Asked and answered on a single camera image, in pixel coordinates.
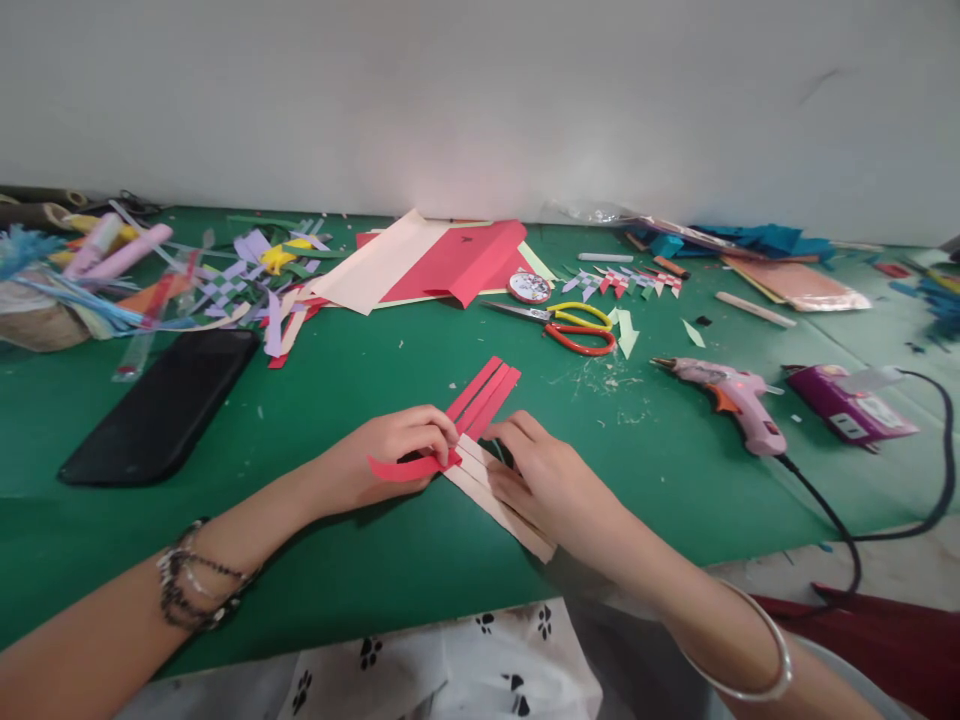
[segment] black phone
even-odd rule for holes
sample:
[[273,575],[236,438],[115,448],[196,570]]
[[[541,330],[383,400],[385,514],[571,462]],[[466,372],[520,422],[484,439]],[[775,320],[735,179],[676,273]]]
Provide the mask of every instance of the black phone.
[[171,477],[260,344],[252,330],[180,335],[57,473],[67,485],[132,487]]

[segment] pink glue gun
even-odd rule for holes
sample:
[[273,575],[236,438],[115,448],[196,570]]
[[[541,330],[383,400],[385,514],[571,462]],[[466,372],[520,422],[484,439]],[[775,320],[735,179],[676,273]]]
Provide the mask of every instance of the pink glue gun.
[[769,388],[759,375],[693,358],[653,358],[653,362],[672,370],[681,380],[705,385],[716,395],[717,412],[733,413],[746,435],[747,450],[754,455],[776,456],[787,451],[786,439],[760,404],[760,396]]

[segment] red scissors handle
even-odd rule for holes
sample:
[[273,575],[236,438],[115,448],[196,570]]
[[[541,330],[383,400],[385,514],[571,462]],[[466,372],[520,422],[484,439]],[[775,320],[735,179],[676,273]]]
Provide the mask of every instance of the red scissors handle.
[[[594,328],[578,327],[577,325],[557,325],[556,323],[549,323],[546,329],[565,348],[581,355],[606,355],[613,352],[613,348],[617,344],[617,339],[613,336],[613,333],[608,333],[606,330],[595,330]],[[565,337],[566,335],[596,335],[606,340],[607,346],[594,348],[581,345],[568,339]]]

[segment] bracelet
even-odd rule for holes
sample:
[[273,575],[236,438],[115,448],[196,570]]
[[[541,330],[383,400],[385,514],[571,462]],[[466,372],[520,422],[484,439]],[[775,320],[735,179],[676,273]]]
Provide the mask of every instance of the bracelet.
[[787,688],[790,687],[790,683],[793,681],[793,661],[790,659],[790,648],[787,647],[787,641],[783,637],[783,633],[773,619],[766,613],[766,611],[757,604],[757,601],[752,597],[747,595],[740,588],[728,583],[726,580],[721,580],[720,578],[714,578],[719,583],[726,585],[728,588],[733,590],[737,595],[742,597],[750,606],[757,611],[757,614],[763,619],[763,622],[766,624],[767,628],[770,630],[770,634],[773,635],[773,639],[777,643],[777,651],[780,654],[780,674],[777,677],[776,682],[767,690],[758,693],[746,693],[741,692],[740,690],[734,690],[731,687],[727,687],[722,682],[717,680],[715,677],[709,675],[703,668],[701,668],[697,663],[695,663],[683,648],[680,648],[680,652],[683,653],[683,656],[687,659],[693,669],[696,670],[703,678],[713,685],[714,688],[719,690],[730,697],[734,697],[737,700],[742,700],[744,702],[770,702],[771,700],[779,700],[783,697],[783,694],[787,691]]
[[[193,538],[210,518],[195,520],[180,534],[176,542],[167,548],[167,551],[157,561],[160,569],[160,609],[164,619],[171,625],[190,630],[191,632],[206,632],[218,627],[221,621],[240,606],[240,594],[253,582],[259,574],[259,569],[247,575],[239,570],[232,570],[225,565],[208,560],[192,551]],[[239,586],[231,593],[216,596],[204,589],[190,571],[192,562],[205,565],[221,575],[227,575],[238,581]],[[223,600],[224,603],[213,611],[202,610],[187,600],[183,590],[177,584],[180,571],[184,570],[190,578],[194,588],[214,600]]]

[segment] glue gun cord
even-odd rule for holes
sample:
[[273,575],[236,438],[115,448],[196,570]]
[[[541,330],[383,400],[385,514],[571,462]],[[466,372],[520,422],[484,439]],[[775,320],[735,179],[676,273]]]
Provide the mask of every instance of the glue gun cord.
[[950,395],[943,385],[936,380],[911,370],[900,369],[900,372],[904,375],[913,375],[921,380],[926,380],[940,392],[940,397],[943,398],[943,461],[944,465],[946,465],[943,491],[940,493],[937,504],[933,506],[933,510],[930,511],[930,514],[923,522],[906,530],[897,530],[890,533],[874,533],[872,535],[857,535],[853,539],[858,542],[867,540],[902,540],[903,538],[922,535],[943,520],[943,517],[947,514],[947,510],[950,508],[950,503],[953,500],[953,495],[957,487],[957,463],[953,454],[953,401],[950,399]]
[[823,495],[820,494],[820,491],[817,490],[813,484],[803,476],[803,473],[800,472],[800,468],[794,465],[790,458],[788,458],[786,455],[777,455],[776,459],[779,460],[780,464],[787,468],[787,470],[796,475],[797,479],[803,483],[803,486],[807,488],[811,495],[813,495],[813,499],[817,501],[817,504],[820,505],[823,511],[827,514],[827,517],[830,518],[830,521],[837,528],[837,532],[840,533],[840,539],[846,543],[847,548],[850,550],[850,557],[853,559],[853,580],[850,581],[850,586],[844,590],[842,597],[829,605],[815,607],[812,610],[799,615],[778,617],[778,619],[781,621],[802,620],[805,618],[814,617],[815,615],[822,615],[823,613],[830,612],[835,607],[842,605],[843,602],[848,598],[856,595],[857,589],[860,587],[860,581],[863,579],[863,564],[860,560],[860,551],[857,549],[857,543],[854,542],[853,535],[850,534],[850,531],[847,530],[847,526],[843,524],[843,521],[840,519],[837,513],[834,512],[832,507],[830,507],[830,503],[827,502],[826,498],[824,498]]

